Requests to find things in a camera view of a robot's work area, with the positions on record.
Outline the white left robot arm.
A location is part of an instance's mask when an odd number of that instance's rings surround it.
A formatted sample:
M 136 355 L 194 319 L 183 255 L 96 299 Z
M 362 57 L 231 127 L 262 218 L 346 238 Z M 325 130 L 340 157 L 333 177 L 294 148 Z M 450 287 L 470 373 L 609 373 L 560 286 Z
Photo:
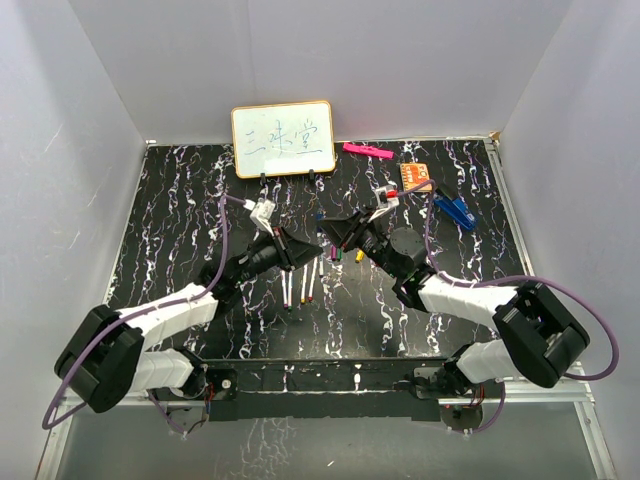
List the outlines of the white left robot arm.
M 279 268 L 290 272 L 318 257 L 320 246 L 281 227 L 262 233 L 243 252 L 217 254 L 183 289 L 137 307 L 94 307 L 58 357 L 54 372 L 94 412 L 127 394 L 170 388 L 186 399 L 200 396 L 207 376 L 194 354 L 153 346 L 225 315 L 241 298 L 241 285 Z

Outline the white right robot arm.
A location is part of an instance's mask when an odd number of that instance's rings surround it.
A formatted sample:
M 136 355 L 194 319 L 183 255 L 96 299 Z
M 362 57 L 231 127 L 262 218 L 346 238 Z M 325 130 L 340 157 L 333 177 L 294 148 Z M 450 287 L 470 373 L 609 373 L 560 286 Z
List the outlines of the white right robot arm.
M 504 377 L 552 388 L 590 343 L 586 330 L 541 282 L 453 286 L 436 274 L 423 236 L 413 229 L 385 234 L 363 213 L 321 219 L 318 227 L 335 247 L 361 250 L 394 278 L 393 290 L 406 307 L 469 320 L 498 333 L 496 340 L 460 347 L 431 374 L 408 374 L 402 385 L 418 396 L 466 397 L 482 383 Z

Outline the purple whiteboard pen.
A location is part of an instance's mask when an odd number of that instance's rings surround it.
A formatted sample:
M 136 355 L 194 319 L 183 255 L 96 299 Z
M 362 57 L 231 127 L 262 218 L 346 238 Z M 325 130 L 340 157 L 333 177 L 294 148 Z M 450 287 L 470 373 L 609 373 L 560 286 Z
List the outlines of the purple whiteboard pen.
M 289 292 L 288 292 L 288 272 L 281 271 L 281 287 L 283 294 L 283 305 L 285 309 L 289 308 L 290 300 L 289 300 Z

